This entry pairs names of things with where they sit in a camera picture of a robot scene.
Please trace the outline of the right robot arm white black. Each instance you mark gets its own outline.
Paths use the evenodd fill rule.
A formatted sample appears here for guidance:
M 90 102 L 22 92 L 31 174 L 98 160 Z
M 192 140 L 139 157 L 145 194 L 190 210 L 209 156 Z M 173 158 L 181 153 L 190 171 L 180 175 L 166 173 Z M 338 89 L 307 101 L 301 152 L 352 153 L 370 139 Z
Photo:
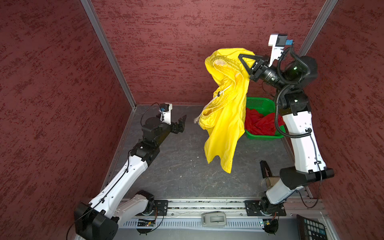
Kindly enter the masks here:
M 280 170 L 279 181 L 265 192 L 256 209 L 264 216 L 278 213 L 285 200 L 294 192 L 334 177 L 334 170 L 326 166 L 317 145 L 312 125 L 312 108 L 304 87 L 318 77 L 318 64 L 312 57 L 294 58 L 283 71 L 278 60 L 276 67 L 269 66 L 267 57 L 240 54 L 239 60 L 252 81 L 262 80 L 274 87 L 275 127 L 291 139 L 295 166 Z

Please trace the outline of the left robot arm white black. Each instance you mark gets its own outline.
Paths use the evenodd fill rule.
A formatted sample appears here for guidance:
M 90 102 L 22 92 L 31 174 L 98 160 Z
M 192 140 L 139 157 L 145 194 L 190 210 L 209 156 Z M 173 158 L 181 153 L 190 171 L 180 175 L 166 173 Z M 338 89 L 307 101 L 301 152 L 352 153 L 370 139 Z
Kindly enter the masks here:
M 170 114 L 146 120 L 143 138 L 128 153 L 128 159 L 117 175 L 88 204 L 80 203 L 75 211 L 76 234 L 85 240 L 112 240 L 122 223 L 142 214 L 157 214 L 154 195 L 139 191 L 128 202 L 120 202 L 160 152 L 160 145 L 169 134 L 185 130 L 186 116 L 171 122 Z

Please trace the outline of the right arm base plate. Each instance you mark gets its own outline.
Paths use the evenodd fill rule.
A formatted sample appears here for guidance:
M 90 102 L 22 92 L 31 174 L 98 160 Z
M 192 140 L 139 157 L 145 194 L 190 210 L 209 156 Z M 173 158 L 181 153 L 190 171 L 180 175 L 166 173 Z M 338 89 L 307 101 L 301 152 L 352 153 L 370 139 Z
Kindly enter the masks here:
M 267 199 L 244 201 L 247 216 L 285 217 L 287 215 L 283 203 L 270 204 Z

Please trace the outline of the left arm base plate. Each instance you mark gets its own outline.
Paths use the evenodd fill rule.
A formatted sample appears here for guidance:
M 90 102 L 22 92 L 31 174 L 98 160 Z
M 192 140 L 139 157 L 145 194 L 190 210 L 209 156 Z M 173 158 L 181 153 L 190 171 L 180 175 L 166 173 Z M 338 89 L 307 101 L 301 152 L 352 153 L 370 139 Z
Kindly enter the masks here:
M 148 216 L 166 216 L 168 212 L 169 201 L 168 200 L 150 200 L 148 202 Z

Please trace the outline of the yellow shorts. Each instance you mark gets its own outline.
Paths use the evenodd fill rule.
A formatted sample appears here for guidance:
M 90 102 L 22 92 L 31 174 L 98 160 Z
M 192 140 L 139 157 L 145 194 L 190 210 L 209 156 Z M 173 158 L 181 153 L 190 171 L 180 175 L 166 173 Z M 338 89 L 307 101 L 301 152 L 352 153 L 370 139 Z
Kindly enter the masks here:
M 221 167 L 231 173 L 236 146 L 245 133 L 246 102 L 250 75 L 239 55 L 253 55 L 243 48 L 219 49 L 205 59 L 207 71 L 218 85 L 212 100 L 194 122 L 206 130 L 204 145 L 208 163 L 219 157 Z

